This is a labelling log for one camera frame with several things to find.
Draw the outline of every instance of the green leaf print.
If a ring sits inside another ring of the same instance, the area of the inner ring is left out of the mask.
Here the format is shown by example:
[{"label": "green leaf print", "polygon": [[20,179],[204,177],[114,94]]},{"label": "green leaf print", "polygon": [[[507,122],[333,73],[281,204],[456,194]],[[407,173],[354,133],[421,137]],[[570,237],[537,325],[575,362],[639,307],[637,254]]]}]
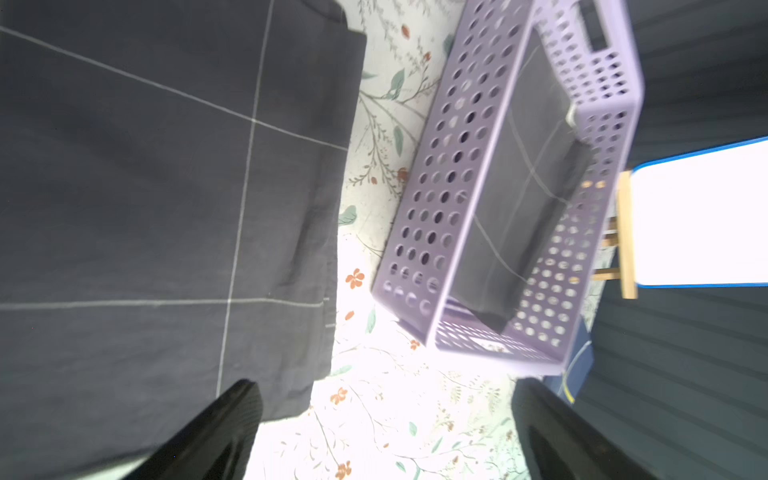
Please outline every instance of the green leaf print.
[{"label": "green leaf print", "polygon": [[357,207],[354,205],[349,205],[341,215],[339,215],[339,225],[352,225],[355,223],[355,220],[357,220]]},{"label": "green leaf print", "polygon": [[437,443],[435,443],[435,446],[432,447],[432,453],[437,452],[437,449],[440,447],[440,442],[442,442],[442,437],[440,437],[440,440],[438,440]]},{"label": "green leaf print", "polygon": [[445,40],[442,41],[442,50],[445,52],[445,56],[448,57],[451,54],[453,48],[453,35],[448,35]]},{"label": "green leaf print", "polygon": [[341,368],[340,368],[340,369],[338,369],[338,370],[334,370],[334,371],[333,371],[333,372],[331,372],[331,374],[330,374],[330,375],[328,375],[328,376],[337,376],[337,375],[343,375],[343,374],[347,373],[348,371],[350,371],[351,369],[352,369],[352,366],[351,366],[351,365],[345,365],[345,366],[341,367]]},{"label": "green leaf print", "polygon": [[397,150],[398,156],[402,155],[402,130],[400,129],[400,126],[395,126],[394,130],[395,135],[395,149]]},{"label": "green leaf print", "polygon": [[371,309],[371,313],[368,314],[368,324],[366,325],[366,333],[371,333],[373,327],[376,326],[376,309]]},{"label": "green leaf print", "polygon": [[401,68],[400,71],[398,71],[396,74],[392,76],[392,81],[389,83],[389,93],[387,94],[388,98],[397,98],[400,96],[400,90],[402,89],[402,84],[406,82],[406,70],[404,68]]}]

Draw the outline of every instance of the folded cloth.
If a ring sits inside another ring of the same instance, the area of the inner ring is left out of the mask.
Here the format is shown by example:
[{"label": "folded cloth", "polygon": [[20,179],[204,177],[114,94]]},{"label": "folded cloth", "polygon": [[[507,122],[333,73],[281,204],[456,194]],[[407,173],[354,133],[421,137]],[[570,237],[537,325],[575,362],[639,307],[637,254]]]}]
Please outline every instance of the folded cloth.
[{"label": "folded cloth", "polygon": [[4,4],[4,478],[149,452],[243,377],[309,405],[366,40],[307,1]]},{"label": "folded cloth", "polygon": [[535,32],[482,186],[451,296],[501,333],[592,155]]}]

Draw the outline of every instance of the basket hole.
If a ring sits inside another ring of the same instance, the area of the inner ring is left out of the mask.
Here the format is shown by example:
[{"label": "basket hole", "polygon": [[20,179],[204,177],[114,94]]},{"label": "basket hole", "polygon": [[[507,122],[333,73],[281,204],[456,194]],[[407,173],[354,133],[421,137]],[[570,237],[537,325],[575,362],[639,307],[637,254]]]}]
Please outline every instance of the basket hole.
[{"label": "basket hole", "polygon": [[427,280],[427,290],[430,293],[437,293],[438,288],[440,288],[440,282],[435,277]]},{"label": "basket hole", "polygon": [[421,312],[423,316],[428,316],[432,313],[432,303],[429,300],[422,300],[419,304],[419,312]]}]

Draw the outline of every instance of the orange flower print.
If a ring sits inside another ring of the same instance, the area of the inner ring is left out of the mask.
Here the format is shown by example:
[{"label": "orange flower print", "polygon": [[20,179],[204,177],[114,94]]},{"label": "orange flower print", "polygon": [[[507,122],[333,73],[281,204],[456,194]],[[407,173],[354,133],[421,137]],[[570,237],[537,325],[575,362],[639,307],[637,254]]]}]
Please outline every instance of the orange flower print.
[{"label": "orange flower print", "polygon": [[339,471],[336,473],[336,478],[339,480],[344,480],[344,477],[347,475],[352,474],[352,467],[349,466],[349,462],[344,465],[343,463],[339,463]]},{"label": "orange flower print", "polygon": [[401,167],[400,170],[397,171],[397,181],[401,184],[408,183],[408,169],[405,167]]},{"label": "orange flower print", "polygon": [[360,273],[360,269],[355,268],[355,271],[352,272],[352,275],[346,276],[346,282],[349,284],[349,288],[354,290],[356,286],[362,286],[362,281],[365,278],[366,276]]},{"label": "orange flower print", "polygon": [[344,388],[339,388],[338,393],[331,395],[331,402],[333,402],[334,405],[339,405],[339,402],[346,400],[346,394],[347,391]]}]

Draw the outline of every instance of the wooden stand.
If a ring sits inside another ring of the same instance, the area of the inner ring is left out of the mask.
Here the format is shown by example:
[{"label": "wooden stand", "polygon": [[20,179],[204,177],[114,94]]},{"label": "wooden stand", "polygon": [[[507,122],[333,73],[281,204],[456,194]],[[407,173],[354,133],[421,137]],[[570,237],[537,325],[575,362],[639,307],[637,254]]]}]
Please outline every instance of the wooden stand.
[{"label": "wooden stand", "polygon": [[616,217],[608,221],[603,247],[619,247],[619,268],[601,268],[594,271],[593,280],[621,280],[621,296],[637,298],[637,284],[634,280],[634,245],[632,237],[632,172],[625,171],[619,176],[616,195]]}]

